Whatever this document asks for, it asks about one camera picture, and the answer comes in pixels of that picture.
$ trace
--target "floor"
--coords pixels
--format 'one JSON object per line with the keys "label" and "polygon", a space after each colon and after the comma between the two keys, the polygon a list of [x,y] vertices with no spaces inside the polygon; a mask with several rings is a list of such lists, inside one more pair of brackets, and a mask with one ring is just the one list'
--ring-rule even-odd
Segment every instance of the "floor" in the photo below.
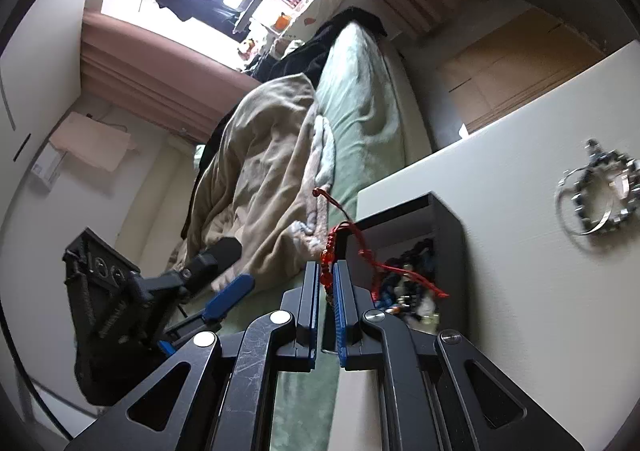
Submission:
{"label": "floor", "polygon": [[459,141],[463,127],[437,67],[529,8],[522,0],[471,0],[421,44],[403,44],[401,38],[394,42],[404,60],[434,151]]}

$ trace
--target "bed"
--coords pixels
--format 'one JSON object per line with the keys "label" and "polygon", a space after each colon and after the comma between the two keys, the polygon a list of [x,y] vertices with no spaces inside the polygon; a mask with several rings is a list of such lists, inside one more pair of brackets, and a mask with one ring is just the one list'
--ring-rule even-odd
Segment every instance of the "bed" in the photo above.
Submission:
{"label": "bed", "polygon": [[[331,193],[353,216],[359,190],[431,153],[399,54],[386,39],[376,40],[356,23],[345,27],[332,46],[316,99],[335,139]],[[328,226],[341,220],[340,214],[330,208]],[[229,313],[221,333],[244,330],[255,318],[277,309],[284,291],[301,284],[302,273],[245,298]],[[210,294],[192,301],[187,306],[188,313],[201,309],[209,299]],[[326,448],[338,370],[334,355],[319,353],[312,373],[281,374],[272,450]]]}

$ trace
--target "blue gripper pad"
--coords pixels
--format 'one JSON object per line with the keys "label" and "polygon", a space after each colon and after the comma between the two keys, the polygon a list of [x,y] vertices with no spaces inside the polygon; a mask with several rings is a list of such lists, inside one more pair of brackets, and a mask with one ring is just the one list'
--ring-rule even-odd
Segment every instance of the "blue gripper pad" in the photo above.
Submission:
{"label": "blue gripper pad", "polygon": [[240,274],[207,303],[202,319],[205,322],[223,319],[254,287],[255,280],[251,274]]}
{"label": "blue gripper pad", "polygon": [[347,364],[347,322],[344,315],[344,299],[340,287],[340,271],[338,265],[334,265],[334,316],[335,316],[335,343],[338,349],[340,367]]}

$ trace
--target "blanket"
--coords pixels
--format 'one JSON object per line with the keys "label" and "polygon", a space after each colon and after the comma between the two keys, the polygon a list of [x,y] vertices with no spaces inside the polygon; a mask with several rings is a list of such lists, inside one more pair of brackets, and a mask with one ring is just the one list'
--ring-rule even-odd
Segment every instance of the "blanket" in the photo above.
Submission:
{"label": "blanket", "polygon": [[303,74],[265,83],[242,100],[198,184],[177,268],[225,236],[242,243],[242,257],[212,282],[214,292],[241,272],[264,290],[319,258],[327,204],[312,190],[331,187],[335,145],[318,112]]}

